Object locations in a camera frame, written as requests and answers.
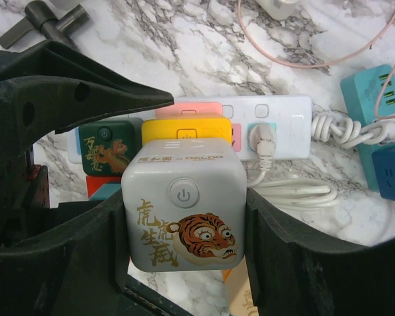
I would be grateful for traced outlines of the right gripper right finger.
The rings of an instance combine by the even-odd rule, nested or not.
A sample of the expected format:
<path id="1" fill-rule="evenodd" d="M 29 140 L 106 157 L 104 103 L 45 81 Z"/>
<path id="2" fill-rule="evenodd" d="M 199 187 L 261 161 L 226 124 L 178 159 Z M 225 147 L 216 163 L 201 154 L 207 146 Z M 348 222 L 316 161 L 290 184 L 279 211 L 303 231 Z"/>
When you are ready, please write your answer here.
<path id="1" fill-rule="evenodd" d="M 260 315 L 395 315 L 395 238 L 367 247 L 246 201 L 246 264 Z"/>

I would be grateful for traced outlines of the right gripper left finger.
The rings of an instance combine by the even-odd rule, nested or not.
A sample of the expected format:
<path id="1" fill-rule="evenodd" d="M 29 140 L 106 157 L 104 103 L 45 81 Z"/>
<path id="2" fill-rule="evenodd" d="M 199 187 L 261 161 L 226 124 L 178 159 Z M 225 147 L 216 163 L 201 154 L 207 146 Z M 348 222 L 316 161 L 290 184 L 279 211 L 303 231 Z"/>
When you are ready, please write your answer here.
<path id="1" fill-rule="evenodd" d="M 0 248 L 0 315 L 185 315 L 128 274 L 121 193 L 47 232 Z"/>

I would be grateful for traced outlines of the yellow cube socket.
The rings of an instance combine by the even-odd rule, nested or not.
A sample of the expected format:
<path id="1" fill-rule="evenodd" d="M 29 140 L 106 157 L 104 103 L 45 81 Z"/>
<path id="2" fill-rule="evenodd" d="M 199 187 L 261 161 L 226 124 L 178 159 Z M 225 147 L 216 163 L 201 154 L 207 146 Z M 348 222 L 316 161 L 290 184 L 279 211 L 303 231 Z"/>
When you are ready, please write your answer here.
<path id="1" fill-rule="evenodd" d="M 142 124 L 142 144 L 153 140 L 222 138 L 232 143 L 232 123 L 222 115 L 189 115 L 147 120 Z"/>

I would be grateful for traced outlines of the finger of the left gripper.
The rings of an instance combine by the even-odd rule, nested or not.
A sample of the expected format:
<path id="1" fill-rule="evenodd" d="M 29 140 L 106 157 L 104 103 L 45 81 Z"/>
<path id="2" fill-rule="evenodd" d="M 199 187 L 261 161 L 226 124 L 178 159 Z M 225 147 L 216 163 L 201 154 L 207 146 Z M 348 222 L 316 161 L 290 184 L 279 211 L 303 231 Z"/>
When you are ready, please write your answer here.
<path id="1" fill-rule="evenodd" d="M 133 82 L 56 41 L 20 53 L 0 50 L 0 245 L 5 213 L 34 167 L 35 142 L 50 132 L 173 102 L 170 93 Z"/>

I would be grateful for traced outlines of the white tiger cube socket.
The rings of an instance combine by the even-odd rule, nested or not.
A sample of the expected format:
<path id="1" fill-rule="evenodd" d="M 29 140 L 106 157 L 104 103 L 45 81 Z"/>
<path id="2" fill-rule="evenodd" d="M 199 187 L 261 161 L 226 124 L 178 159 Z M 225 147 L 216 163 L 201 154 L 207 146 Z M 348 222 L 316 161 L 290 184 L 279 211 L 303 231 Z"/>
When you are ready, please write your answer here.
<path id="1" fill-rule="evenodd" d="M 243 259 L 247 177 L 226 140 L 150 141 L 121 190 L 139 270 L 223 270 Z"/>

